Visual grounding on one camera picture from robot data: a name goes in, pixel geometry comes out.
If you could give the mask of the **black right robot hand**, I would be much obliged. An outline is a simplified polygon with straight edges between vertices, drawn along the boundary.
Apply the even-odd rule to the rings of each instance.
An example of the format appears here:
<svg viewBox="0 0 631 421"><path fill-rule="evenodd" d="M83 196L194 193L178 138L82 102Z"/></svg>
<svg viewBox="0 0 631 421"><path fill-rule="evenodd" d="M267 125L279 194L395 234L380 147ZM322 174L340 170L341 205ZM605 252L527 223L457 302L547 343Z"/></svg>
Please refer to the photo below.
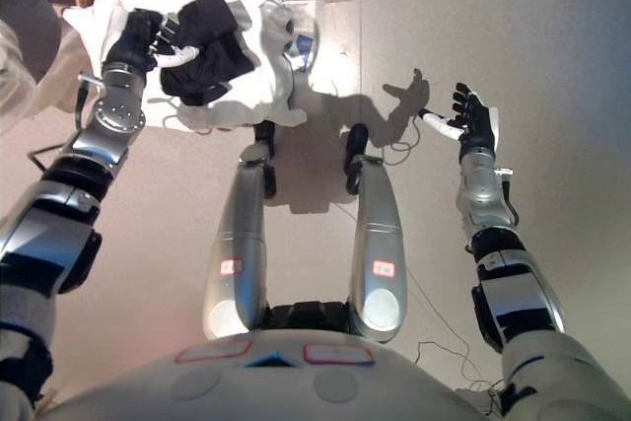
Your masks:
<svg viewBox="0 0 631 421"><path fill-rule="evenodd" d="M499 141L499 111L488 107L476 92L458 82L453 92L454 117L439 115L422 108L418 115L422 121L439 134L460 144L460 155L482 148L497 151Z"/></svg>

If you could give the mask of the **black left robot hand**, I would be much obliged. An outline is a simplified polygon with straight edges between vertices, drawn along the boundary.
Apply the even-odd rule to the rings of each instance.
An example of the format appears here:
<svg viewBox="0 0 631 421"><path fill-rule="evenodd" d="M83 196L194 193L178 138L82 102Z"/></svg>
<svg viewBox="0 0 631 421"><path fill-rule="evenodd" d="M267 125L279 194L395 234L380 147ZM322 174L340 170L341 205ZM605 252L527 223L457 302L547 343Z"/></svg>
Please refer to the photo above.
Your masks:
<svg viewBox="0 0 631 421"><path fill-rule="evenodd" d="M155 68L183 66L199 56L200 48L176 45L178 30L178 22L170 16L135 9L127 15L120 36L106 54L105 63L125 63L143 73Z"/></svg>

